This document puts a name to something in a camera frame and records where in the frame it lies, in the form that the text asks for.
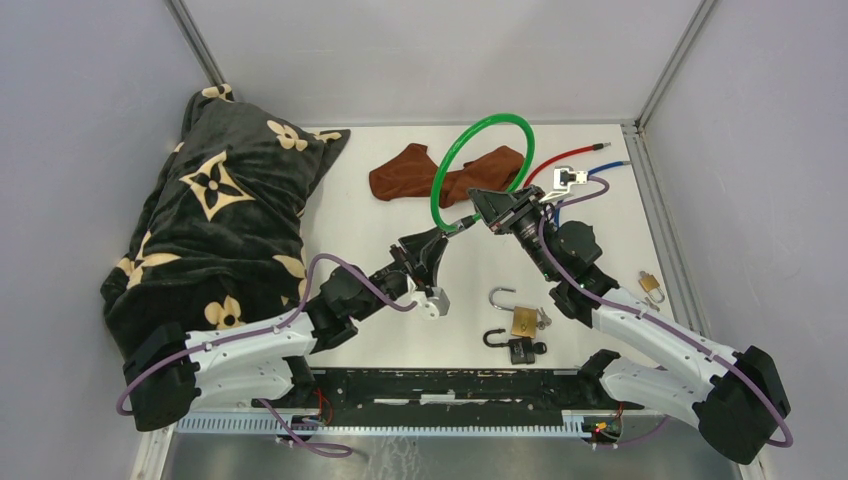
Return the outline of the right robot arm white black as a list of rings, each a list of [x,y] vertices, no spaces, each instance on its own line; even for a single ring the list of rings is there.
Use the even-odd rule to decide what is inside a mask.
[[[591,408],[610,401],[638,404],[695,428],[718,453],[749,464],[767,445],[789,448],[791,406],[774,359],[740,351],[690,330],[639,300],[596,264],[602,254],[593,228],[553,220],[538,187],[515,192],[472,188],[469,198],[495,235],[512,235],[544,278],[567,318],[626,343],[655,362],[648,367],[600,351],[577,382]]]

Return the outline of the green cable lock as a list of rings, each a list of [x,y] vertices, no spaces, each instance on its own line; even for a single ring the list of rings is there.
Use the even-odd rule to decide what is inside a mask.
[[[499,124],[509,124],[518,127],[525,138],[525,154],[514,180],[506,187],[506,192],[515,191],[521,182],[528,175],[536,153],[536,137],[530,123],[523,117],[514,113],[495,113],[478,120],[471,126],[466,128],[451,144],[447,152],[443,156],[441,163],[435,173],[429,196],[430,215],[435,226],[447,235],[459,233],[468,228],[468,222],[462,220],[454,223],[447,223],[441,215],[440,193],[443,183],[446,179],[449,167],[456,158],[461,149],[476,135],[483,130]]]

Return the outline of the blue cable lock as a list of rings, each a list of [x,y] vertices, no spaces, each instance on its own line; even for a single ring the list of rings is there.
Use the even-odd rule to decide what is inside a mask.
[[[597,167],[590,169],[588,171],[588,176],[590,178],[598,178],[598,174],[602,173],[604,171],[619,168],[619,167],[631,166],[631,165],[632,165],[631,161],[610,162],[610,163],[603,164],[603,165],[600,165],[600,166],[597,166]],[[573,200],[566,200],[564,202],[560,202],[556,211],[554,212],[554,215],[553,215],[554,224],[556,226],[561,225],[561,221],[560,221],[561,210],[564,209],[566,206],[585,202],[585,201],[588,201],[588,200],[592,200],[594,198],[600,197],[600,196],[604,195],[605,193],[607,193],[610,189],[609,183],[606,180],[604,180],[603,178],[600,178],[600,180],[601,180],[600,184],[602,185],[602,188],[600,190],[597,190],[597,191],[590,193],[590,194],[587,194],[587,195],[580,196],[580,197],[573,199]]]

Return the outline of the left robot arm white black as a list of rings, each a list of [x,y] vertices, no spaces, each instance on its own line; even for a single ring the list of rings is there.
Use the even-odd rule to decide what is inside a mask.
[[[260,399],[306,405],[314,394],[307,356],[353,338],[356,322],[385,307],[418,311],[427,319],[447,314],[450,302],[437,278],[449,238],[439,228],[402,237],[390,247],[391,262],[371,276],[337,256],[319,254],[317,261],[337,267],[318,294],[265,320],[232,330],[158,327],[124,363],[127,386],[117,412],[148,432],[204,408]]]

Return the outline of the red cable lock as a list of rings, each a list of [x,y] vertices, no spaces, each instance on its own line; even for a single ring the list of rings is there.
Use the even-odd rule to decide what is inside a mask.
[[[568,159],[570,157],[573,157],[573,156],[576,156],[576,155],[581,155],[581,154],[584,154],[584,153],[600,151],[600,150],[603,150],[605,148],[609,148],[610,146],[611,146],[610,142],[595,143],[595,144],[592,144],[592,145],[580,147],[580,148],[577,148],[577,149],[569,150],[569,151],[560,153],[558,155],[555,155],[555,156],[549,158],[548,160],[544,161],[543,163],[539,164],[538,166],[536,166],[533,170],[531,170],[524,179],[523,187],[530,186],[537,175],[539,175],[543,170],[554,165],[558,161],[565,160],[565,159]]]

